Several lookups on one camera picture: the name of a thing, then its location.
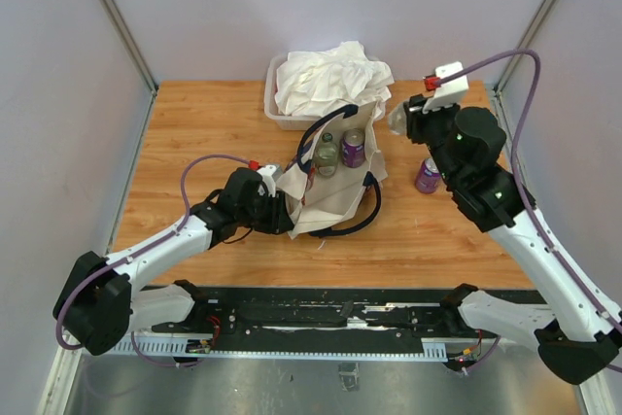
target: metal sheet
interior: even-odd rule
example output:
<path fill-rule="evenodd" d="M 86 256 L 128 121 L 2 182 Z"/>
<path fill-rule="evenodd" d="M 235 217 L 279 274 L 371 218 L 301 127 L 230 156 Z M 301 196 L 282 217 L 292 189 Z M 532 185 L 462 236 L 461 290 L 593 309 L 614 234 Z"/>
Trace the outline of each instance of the metal sheet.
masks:
<path fill-rule="evenodd" d="M 123 413 L 578 415 L 574 388 L 528 350 L 501 348 L 472 376 L 442 363 L 361 362 L 345 392 L 338 362 L 210 359 L 194 369 L 158 368 L 136 357 L 85 358 L 67 415 Z"/>

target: beverage can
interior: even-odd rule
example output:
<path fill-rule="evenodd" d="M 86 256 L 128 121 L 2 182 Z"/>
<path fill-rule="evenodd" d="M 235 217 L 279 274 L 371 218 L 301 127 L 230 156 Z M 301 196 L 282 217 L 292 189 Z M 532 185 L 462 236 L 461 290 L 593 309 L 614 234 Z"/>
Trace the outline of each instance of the beverage can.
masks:
<path fill-rule="evenodd" d="M 424 159 L 415 178 L 417 190 L 425 194 L 434 193 L 438 189 L 441 180 L 440 172 L 433 159 L 431 157 Z"/>
<path fill-rule="evenodd" d="M 352 129 L 343 134 L 341 160 L 343 165 L 353 169 L 365 162 L 365 134 L 362 130 Z"/>

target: white bracket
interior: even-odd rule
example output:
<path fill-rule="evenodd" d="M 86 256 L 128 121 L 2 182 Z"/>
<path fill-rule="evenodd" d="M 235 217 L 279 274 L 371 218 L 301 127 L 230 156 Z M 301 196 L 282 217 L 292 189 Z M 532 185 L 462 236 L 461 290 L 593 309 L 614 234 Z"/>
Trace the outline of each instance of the white bracket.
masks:
<path fill-rule="evenodd" d="M 461 62 L 454 62 L 436 67 L 434 69 L 434 74 L 438 78 L 445 78 L 462 70 L 463 64 Z M 454 104 L 460 103 L 460 101 L 463 100 L 463 97 L 465 97 L 465 94 L 467 94 L 467 91 L 467 76 L 445 83 L 434 92 L 434 96 L 426 101 L 423 113 L 425 114 L 426 112 L 435 111 L 443 107 L 450 107 Z"/>

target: wooden table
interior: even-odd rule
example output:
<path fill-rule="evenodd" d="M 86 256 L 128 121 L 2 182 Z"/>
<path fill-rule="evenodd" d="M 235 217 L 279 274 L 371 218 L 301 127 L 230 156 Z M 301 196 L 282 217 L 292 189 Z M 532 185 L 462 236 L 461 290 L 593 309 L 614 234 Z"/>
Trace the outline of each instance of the wooden table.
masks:
<path fill-rule="evenodd" d="M 392 86 L 389 109 L 423 92 L 420 82 Z M 283 131 L 263 113 L 263 82 L 165 82 L 153 110 L 116 250 L 174 223 L 183 214 L 179 178 L 206 154 L 225 153 L 285 166 L 301 136 Z M 471 84 L 464 104 L 488 106 L 481 83 Z M 157 278 L 196 285 L 453 288 L 463 282 L 489 288 L 531 288 L 518 265 L 458 211 L 445 190 L 420 194 L 413 186 L 427 156 L 423 146 L 375 125 L 389 178 L 375 223 L 349 237 L 322 241 L 308 235 L 253 233 L 235 245 L 219 245 Z M 190 203 L 224 186 L 236 164 L 207 160 L 188 176 Z M 358 216 L 366 216 L 366 196 Z"/>

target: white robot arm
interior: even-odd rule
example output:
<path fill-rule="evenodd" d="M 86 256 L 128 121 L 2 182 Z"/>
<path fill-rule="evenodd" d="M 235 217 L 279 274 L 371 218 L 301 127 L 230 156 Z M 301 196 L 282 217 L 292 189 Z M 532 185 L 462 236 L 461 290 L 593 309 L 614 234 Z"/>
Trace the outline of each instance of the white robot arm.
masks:
<path fill-rule="evenodd" d="M 53 309 L 60 345 L 77 348 L 62 340 L 61 326 L 93 355 L 101 355 L 129 331 L 189 319 L 197 305 L 192 284 L 143 289 L 180 261 L 226 241 L 238 227 L 269 234 L 291 230 L 285 196 L 276 190 L 281 174 L 277 165 L 239 168 L 224 189 L 151 238 L 107 258 L 94 252 L 79 257 Z"/>
<path fill-rule="evenodd" d="M 488 109 L 460 108 L 468 90 L 466 77 L 440 80 L 463 75 L 462 70 L 460 62 L 436 68 L 425 79 L 433 96 L 412 96 L 389 115 L 389 125 L 428 147 L 458 209 L 512 255 L 551 311 L 499 300 L 467 284 L 441 305 L 453 309 L 469 328 L 488 330 L 538 351 L 555 374 L 579 384 L 618 355 L 620 306 L 595 286 L 552 233 L 536 201 L 523 188 L 525 202 L 515 178 L 497 164 L 506 135 Z"/>

